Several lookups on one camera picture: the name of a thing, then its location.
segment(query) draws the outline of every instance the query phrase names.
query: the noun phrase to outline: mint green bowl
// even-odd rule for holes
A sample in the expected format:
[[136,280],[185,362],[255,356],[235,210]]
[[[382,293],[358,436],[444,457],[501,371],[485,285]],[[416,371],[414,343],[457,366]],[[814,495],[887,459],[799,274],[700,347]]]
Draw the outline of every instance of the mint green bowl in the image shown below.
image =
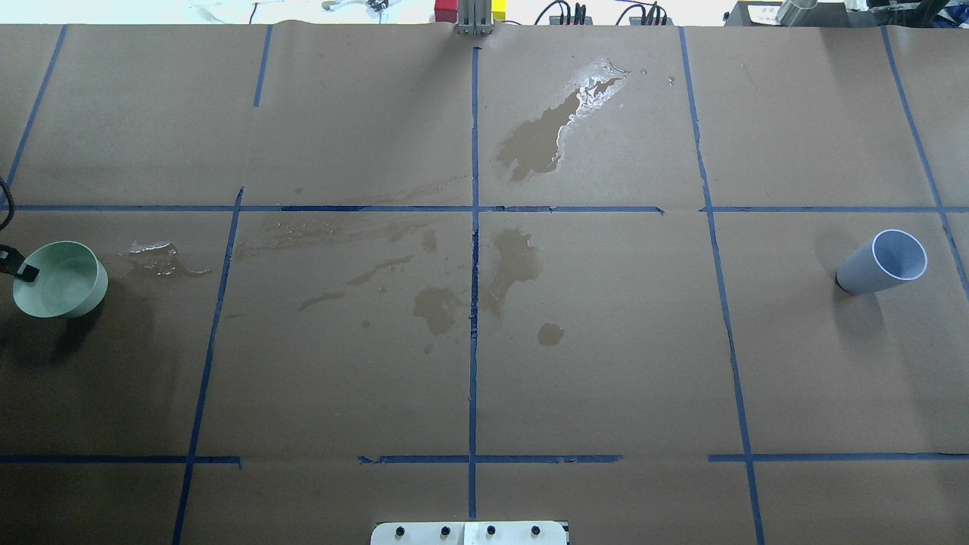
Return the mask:
[[108,273],[80,242],[62,240],[27,257],[40,270],[33,282],[14,280],[14,302],[37,318],[77,318],[94,309],[108,291]]

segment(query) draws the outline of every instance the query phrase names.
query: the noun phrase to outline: cup rim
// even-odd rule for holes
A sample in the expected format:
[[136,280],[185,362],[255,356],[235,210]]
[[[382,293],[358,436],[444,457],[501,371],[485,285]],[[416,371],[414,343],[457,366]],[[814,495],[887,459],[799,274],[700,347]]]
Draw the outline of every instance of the cup rim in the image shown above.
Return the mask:
[[[892,274],[891,272],[889,272],[888,269],[885,268],[885,266],[882,265],[882,262],[878,260],[878,254],[875,253],[875,243],[878,242],[878,238],[880,238],[885,233],[901,233],[902,235],[908,237],[919,247],[919,250],[922,251],[922,268],[919,270],[917,274],[913,274],[911,276],[898,276],[898,275]],[[871,257],[875,260],[875,265],[877,265],[878,268],[882,270],[882,273],[885,273],[896,280],[902,280],[906,282],[911,280],[918,280],[919,278],[922,277],[923,274],[925,274],[925,271],[928,269],[928,254],[925,252],[925,246],[923,246],[922,242],[919,241],[919,239],[916,239],[911,233],[907,233],[905,231],[902,231],[901,229],[886,229],[881,233],[879,233],[878,235],[875,235],[875,237],[871,240]]]

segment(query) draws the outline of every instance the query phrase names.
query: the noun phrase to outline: tipped over cup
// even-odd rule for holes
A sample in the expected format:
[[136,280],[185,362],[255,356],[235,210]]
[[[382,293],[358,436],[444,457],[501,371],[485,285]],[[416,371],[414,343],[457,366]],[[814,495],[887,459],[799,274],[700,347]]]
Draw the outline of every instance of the tipped over cup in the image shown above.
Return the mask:
[[927,268],[928,255],[918,239],[886,229],[856,250],[834,281],[850,294],[874,293],[917,280]]
[[14,280],[14,302],[37,318],[77,318],[93,310],[108,291],[108,273],[80,242],[52,242],[24,261],[39,272],[32,282]]

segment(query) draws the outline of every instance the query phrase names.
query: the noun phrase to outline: red block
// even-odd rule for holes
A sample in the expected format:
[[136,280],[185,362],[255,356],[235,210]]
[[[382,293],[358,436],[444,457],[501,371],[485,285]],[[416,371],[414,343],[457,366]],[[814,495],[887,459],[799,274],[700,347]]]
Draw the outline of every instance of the red block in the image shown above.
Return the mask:
[[457,22],[457,0],[434,0],[434,20]]

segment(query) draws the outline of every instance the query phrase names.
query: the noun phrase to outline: water spill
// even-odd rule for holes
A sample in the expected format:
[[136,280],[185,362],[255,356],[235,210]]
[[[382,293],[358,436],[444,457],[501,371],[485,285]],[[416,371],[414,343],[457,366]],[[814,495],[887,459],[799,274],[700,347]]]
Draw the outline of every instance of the water spill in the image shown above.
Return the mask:
[[365,272],[363,274],[359,274],[357,276],[354,276],[353,278],[351,278],[350,280],[347,281],[347,285],[348,286],[360,286],[362,284],[365,284],[365,283],[369,282],[370,281],[370,278],[373,278],[373,275],[376,274],[380,269],[390,269],[391,271],[394,271],[394,265],[400,265],[402,263],[407,263],[413,257],[414,257],[413,255],[408,255],[406,257],[399,257],[397,259],[389,259],[389,260],[385,261],[384,263],[381,263],[379,265],[374,266],[373,269],[371,269],[371,270],[369,270],[369,271],[367,271],[367,272]]
[[302,305],[300,305],[297,310],[299,310],[300,312],[303,312],[304,310],[306,310],[310,306],[315,305],[316,303],[319,303],[322,301],[328,301],[330,299],[343,299],[343,296],[345,295],[347,295],[347,292],[326,292],[320,297],[314,297],[312,299],[307,299],[306,301],[302,302]]
[[627,74],[608,59],[582,72],[584,76],[570,83],[575,90],[562,104],[545,110],[538,119],[525,121],[501,144],[497,158],[512,169],[512,181],[554,171],[562,158],[567,129],[599,110],[622,87]]
[[531,244],[531,239],[531,235],[523,235],[514,229],[506,229],[494,238],[499,255],[498,269],[479,297],[481,308],[501,317],[501,307],[512,285],[538,278],[542,263],[538,259],[539,249]]
[[262,229],[248,235],[235,246],[233,257],[246,259],[265,250],[329,246],[361,240],[397,242],[420,233],[435,221],[428,214],[414,215],[401,219],[399,215],[359,212],[268,214]]
[[565,330],[562,329],[562,326],[546,322],[542,326],[542,329],[539,330],[539,344],[542,346],[554,346],[558,344],[559,340],[562,340],[563,335],[565,335]]
[[212,269],[192,271],[185,267],[178,256],[178,248],[171,242],[135,242],[127,253],[117,255],[127,256],[132,266],[131,274],[143,278],[197,278],[212,273]]
[[433,229],[424,231],[424,240],[421,242],[421,248],[423,248],[427,253],[434,253],[437,251],[437,236],[434,235]]
[[444,288],[425,288],[414,298],[414,315],[427,322],[434,335],[447,333],[454,325],[454,312],[463,308],[454,292]]

